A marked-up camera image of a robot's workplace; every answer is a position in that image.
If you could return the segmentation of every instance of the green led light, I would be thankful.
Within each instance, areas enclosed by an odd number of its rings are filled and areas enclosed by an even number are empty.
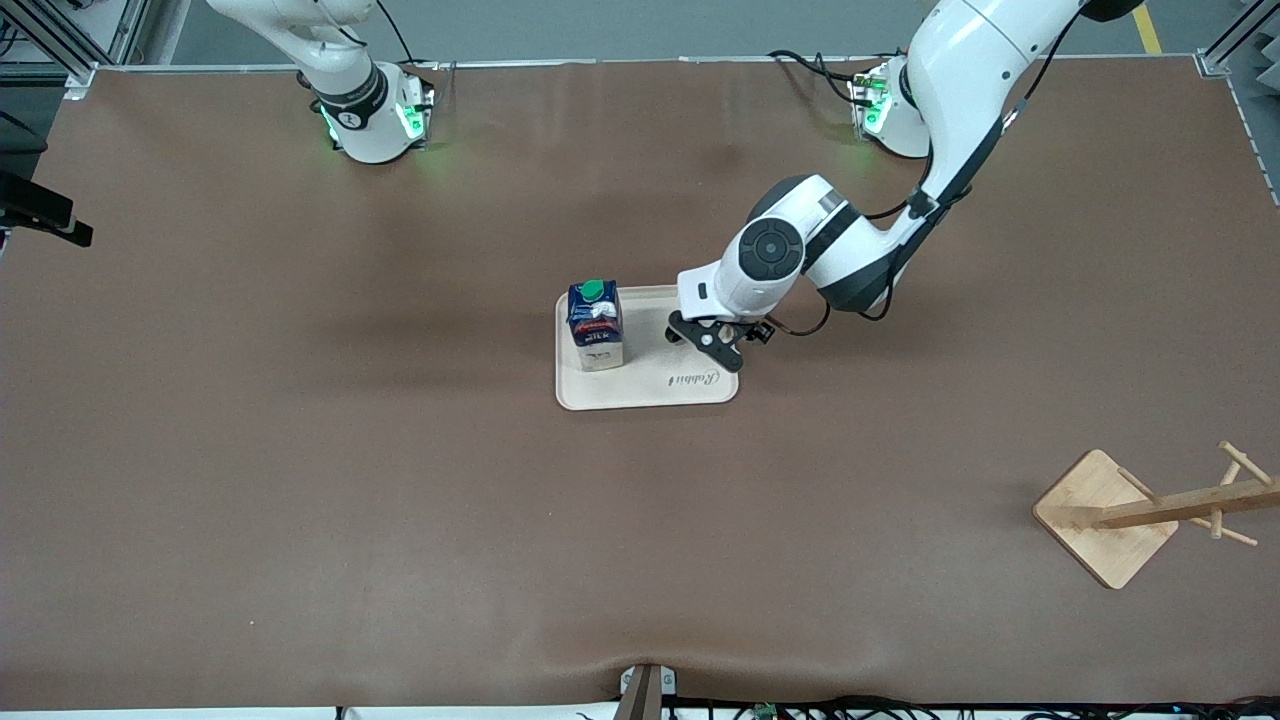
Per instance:
[[[335,143],[342,142],[338,140],[338,129],[333,127],[333,118],[329,117],[329,111],[325,110],[324,108],[320,108],[320,117],[324,118],[324,124],[328,126],[329,128],[329,140],[334,141]]]
[[[422,137],[422,113],[413,106],[397,105],[399,109],[401,123],[404,126],[404,133],[412,140]]]

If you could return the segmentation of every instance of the wooden peg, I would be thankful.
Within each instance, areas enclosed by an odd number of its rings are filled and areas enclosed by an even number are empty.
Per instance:
[[[1240,464],[1231,460],[1231,464],[1226,466],[1226,473],[1222,475],[1222,482],[1217,483],[1220,486],[1229,486],[1235,482],[1235,477],[1240,474]]]
[[[1189,523],[1192,523],[1193,525],[1199,525],[1202,528],[1210,527],[1210,523],[1203,518],[1196,518],[1194,520],[1189,520]],[[1235,530],[1229,530],[1226,528],[1222,528],[1222,537],[1226,539],[1234,539],[1240,544],[1247,544],[1249,547],[1258,547],[1258,541],[1251,538],[1249,536],[1240,534]]]
[[[1228,455],[1230,455],[1233,460],[1235,460],[1236,462],[1239,462],[1240,465],[1243,465],[1244,469],[1248,470],[1249,473],[1252,473],[1254,478],[1257,478],[1258,480],[1262,482],[1262,484],[1265,484],[1265,486],[1274,486],[1275,484],[1275,480],[1271,479],[1271,475],[1263,473],[1262,468],[1258,468],[1257,465],[1254,465],[1253,461],[1249,460],[1248,456],[1245,456],[1243,452],[1240,452],[1239,450],[1236,450],[1234,445],[1231,445],[1231,443],[1229,443],[1229,442],[1226,442],[1224,439],[1222,442],[1217,443],[1217,446],[1220,448],[1222,448],[1224,452],[1226,452]]]
[[[1135,478],[1128,468],[1116,468],[1116,473],[1120,473],[1120,477],[1128,480],[1138,492],[1146,495],[1147,500],[1156,500],[1156,491],[1148,488],[1146,483]]]
[[[1267,507],[1280,507],[1280,487],[1235,483],[1162,495],[1155,500],[1144,497],[1137,502],[1108,505],[1097,512],[1096,524],[1112,529],[1134,528],[1153,523],[1203,518],[1215,509],[1222,512],[1244,512]]]
[[[1236,473],[1240,471],[1239,462],[1231,462],[1231,465],[1235,468]],[[1120,477],[1124,478],[1125,480],[1128,480],[1129,484],[1134,487],[1134,489],[1137,489],[1142,495],[1147,496],[1147,500],[1156,500],[1156,492],[1152,491],[1151,488],[1148,488],[1146,486],[1146,483],[1143,483],[1142,480],[1139,480],[1138,478],[1135,478],[1134,474],[1130,473],[1126,468],[1116,468],[1116,471],[1120,473]],[[1212,528],[1213,528],[1213,524],[1210,523],[1208,520],[1203,519],[1203,518],[1192,518],[1192,519],[1189,519],[1187,521],[1190,523],[1190,524],[1193,524],[1193,525],[1196,525],[1196,527],[1198,527],[1198,528],[1204,528],[1204,529],[1208,529],[1208,530],[1212,530]],[[1228,539],[1234,539],[1235,542],[1242,543],[1242,544],[1247,544],[1249,547],[1258,547],[1258,541],[1251,538],[1249,536],[1243,536],[1243,534],[1240,534],[1240,533],[1238,533],[1235,530],[1229,530],[1229,529],[1221,527],[1221,523],[1219,523],[1219,530],[1220,530],[1220,536],[1219,537],[1225,537]]]

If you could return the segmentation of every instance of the yellow floor tape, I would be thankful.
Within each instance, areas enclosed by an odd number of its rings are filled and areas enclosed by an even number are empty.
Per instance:
[[[1133,22],[1138,24],[1138,36],[1142,37],[1142,49],[1146,50],[1148,55],[1162,54],[1164,50],[1160,47],[1160,37],[1156,36],[1156,26],[1151,23],[1151,13],[1147,10],[1146,3],[1134,8]]]

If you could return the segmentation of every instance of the circular button panel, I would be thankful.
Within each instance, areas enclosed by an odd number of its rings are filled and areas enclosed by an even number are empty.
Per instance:
[[[759,218],[742,231],[737,260],[753,281],[781,281],[800,266],[800,233],[786,220]]]

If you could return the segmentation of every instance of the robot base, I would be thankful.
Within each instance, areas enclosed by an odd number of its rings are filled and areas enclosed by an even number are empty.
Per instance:
[[[369,118],[364,129],[348,129],[328,114],[334,149],[366,164],[390,163],[411,147],[425,147],[435,105],[435,90],[422,87],[422,78],[392,63],[375,63],[387,77],[387,101]]]
[[[849,82],[851,97],[872,104],[852,105],[854,128],[859,140],[876,140],[895,155],[924,158],[929,154],[929,128],[902,92],[905,65],[906,55],[897,55]]]

